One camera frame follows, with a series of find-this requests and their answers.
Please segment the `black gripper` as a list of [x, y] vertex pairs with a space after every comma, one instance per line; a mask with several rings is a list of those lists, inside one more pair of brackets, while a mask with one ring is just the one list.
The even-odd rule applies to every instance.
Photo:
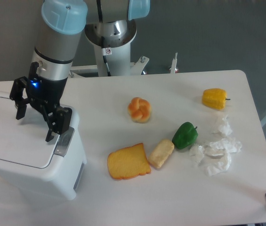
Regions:
[[[72, 110], [69, 107], [60, 106], [67, 79], [44, 78], [38, 69], [39, 63], [32, 62], [28, 79], [26, 77], [15, 79], [9, 98], [15, 102], [17, 120], [25, 116], [27, 104], [31, 99], [31, 106], [43, 115], [48, 125], [45, 141], [49, 142], [54, 138], [52, 133], [61, 135], [69, 129]], [[23, 98], [24, 89], [29, 99]]]

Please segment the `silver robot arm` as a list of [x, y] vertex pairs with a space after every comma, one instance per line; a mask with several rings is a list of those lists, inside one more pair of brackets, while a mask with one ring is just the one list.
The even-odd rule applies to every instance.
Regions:
[[10, 99], [16, 118], [27, 105], [43, 115], [46, 141], [69, 129], [72, 111], [60, 99], [82, 34], [94, 47], [99, 76], [131, 75], [136, 19], [150, 11], [148, 0], [46, 0], [28, 76], [14, 80]]

